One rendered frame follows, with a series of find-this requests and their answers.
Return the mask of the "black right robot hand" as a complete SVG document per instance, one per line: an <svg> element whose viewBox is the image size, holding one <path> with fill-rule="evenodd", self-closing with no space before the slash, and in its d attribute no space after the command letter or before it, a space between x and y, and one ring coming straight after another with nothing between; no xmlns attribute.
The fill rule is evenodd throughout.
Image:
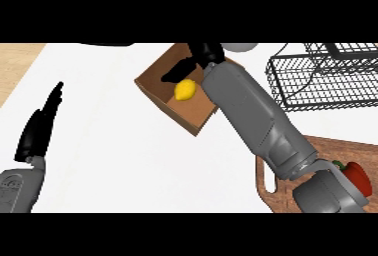
<svg viewBox="0 0 378 256"><path fill-rule="evenodd" d="M163 82L179 83L197 69L197 66L206 69L210 63L221 64L227 61L221 43L191 42L188 47L193 56L178 62L170 71L163 75Z"/></svg>

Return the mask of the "brown wooden cutting board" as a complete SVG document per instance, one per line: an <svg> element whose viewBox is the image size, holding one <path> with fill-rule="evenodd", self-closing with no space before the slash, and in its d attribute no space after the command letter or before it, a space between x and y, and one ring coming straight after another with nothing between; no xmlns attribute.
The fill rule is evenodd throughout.
<svg viewBox="0 0 378 256"><path fill-rule="evenodd" d="M364 206L364 210L378 213L378 145L315 136L306 136L306 139L317 148L323 159L339 160L343 164L356 162L362 166L373 185L370 204ZM314 174L306 174L294 181L275 179L277 190L269 192L265 184L266 170L263 159L256 157L256 186L263 202L275 213L300 213L302 210L293 199L293 190L311 179Z"/></svg>

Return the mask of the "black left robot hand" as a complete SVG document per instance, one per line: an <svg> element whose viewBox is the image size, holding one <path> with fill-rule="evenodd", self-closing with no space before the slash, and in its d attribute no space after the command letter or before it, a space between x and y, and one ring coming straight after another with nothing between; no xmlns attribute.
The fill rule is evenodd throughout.
<svg viewBox="0 0 378 256"><path fill-rule="evenodd" d="M30 117L18 142L14 158L17 162L26 162L35 156L46 156L58 107L63 102L63 87L64 83L60 82L43 108L38 109Z"/></svg>

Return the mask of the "brown cardboard box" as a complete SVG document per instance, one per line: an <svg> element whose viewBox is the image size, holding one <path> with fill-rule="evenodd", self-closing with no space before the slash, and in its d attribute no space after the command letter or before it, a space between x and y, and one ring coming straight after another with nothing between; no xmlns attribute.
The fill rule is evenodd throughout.
<svg viewBox="0 0 378 256"><path fill-rule="evenodd" d="M197 83L196 95L187 101L178 101L175 98L175 87L178 83L162 81L163 75L170 71L178 62L193 56L188 44L176 43L172 46L135 79L135 82L162 111L188 132L197 136L212 115L218 112L218 106L210 101L201 88L204 69L201 66L197 66L197 69L185 78L194 80Z"/></svg>

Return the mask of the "grey round object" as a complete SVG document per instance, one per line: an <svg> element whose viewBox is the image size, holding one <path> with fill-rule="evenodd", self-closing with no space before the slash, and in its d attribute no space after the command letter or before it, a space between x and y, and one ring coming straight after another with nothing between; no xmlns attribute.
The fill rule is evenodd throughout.
<svg viewBox="0 0 378 256"><path fill-rule="evenodd" d="M258 46L258 43L224 43L224 48L231 52L249 52Z"/></svg>

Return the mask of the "dark flat object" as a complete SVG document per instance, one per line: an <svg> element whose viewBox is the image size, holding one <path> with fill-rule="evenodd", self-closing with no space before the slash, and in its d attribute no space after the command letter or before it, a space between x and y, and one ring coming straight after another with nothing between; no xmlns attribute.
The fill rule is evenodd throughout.
<svg viewBox="0 0 378 256"><path fill-rule="evenodd" d="M101 46L101 47L129 47L135 43L80 43L83 45Z"/></svg>

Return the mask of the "red bell pepper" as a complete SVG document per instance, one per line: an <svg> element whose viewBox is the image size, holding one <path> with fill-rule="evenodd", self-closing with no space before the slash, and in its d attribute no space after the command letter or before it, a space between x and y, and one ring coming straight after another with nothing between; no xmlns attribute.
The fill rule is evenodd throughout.
<svg viewBox="0 0 378 256"><path fill-rule="evenodd" d="M343 164L339 160L333 161L334 165L340 168L345 176L358 187L365 197L373 195L371 180L362 166L356 162Z"/></svg>

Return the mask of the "yellow lemon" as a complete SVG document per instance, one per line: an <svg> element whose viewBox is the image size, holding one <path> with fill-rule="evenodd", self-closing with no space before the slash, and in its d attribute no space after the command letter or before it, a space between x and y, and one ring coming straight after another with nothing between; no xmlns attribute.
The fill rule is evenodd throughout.
<svg viewBox="0 0 378 256"><path fill-rule="evenodd" d="M175 98L178 101L190 100L197 92L197 83L191 79L182 80L175 88Z"/></svg>

